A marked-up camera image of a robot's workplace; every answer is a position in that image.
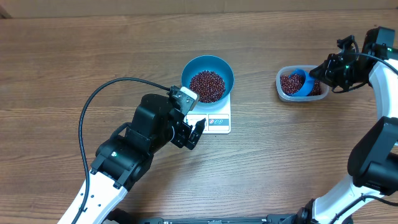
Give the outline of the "blue plastic scoop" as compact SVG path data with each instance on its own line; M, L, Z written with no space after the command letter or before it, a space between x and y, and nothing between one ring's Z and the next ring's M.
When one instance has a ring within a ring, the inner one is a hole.
M302 78L304 78L304 83L298 91L296 91L293 94L290 94L291 96L308 96L311 91L313 90L314 84L315 84L315 79L312 78L308 72L302 69L295 69L290 75L289 78L292 75L299 75Z

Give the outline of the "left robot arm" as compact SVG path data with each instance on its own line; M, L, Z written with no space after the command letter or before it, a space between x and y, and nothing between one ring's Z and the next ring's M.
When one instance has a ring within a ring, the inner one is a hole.
M144 95L132 121L120 125L98 147L88 180L59 222L102 223L149 170L159 149L168 142L193 149L205 122L190 126L184 119L198 99L190 90Z

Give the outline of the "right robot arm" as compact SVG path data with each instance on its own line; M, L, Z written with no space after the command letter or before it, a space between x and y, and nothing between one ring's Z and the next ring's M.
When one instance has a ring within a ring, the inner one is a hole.
M337 40L340 52L330 54L309 75L345 93L369 85L376 99L378 121L349 155L348 174L322 197L302 207L292 223L352 223L352 214L397 192L397 49L395 31L377 27L367 31L363 48L351 35Z

